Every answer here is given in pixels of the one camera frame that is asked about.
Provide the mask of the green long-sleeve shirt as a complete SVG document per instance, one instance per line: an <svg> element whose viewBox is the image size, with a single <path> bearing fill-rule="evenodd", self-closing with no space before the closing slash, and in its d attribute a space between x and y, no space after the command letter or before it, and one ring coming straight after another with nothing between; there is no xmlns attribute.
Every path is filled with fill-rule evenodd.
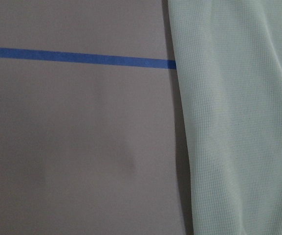
<svg viewBox="0 0 282 235"><path fill-rule="evenodd" d="M282 235L282 0L168 2L196 235Z"/></svg>

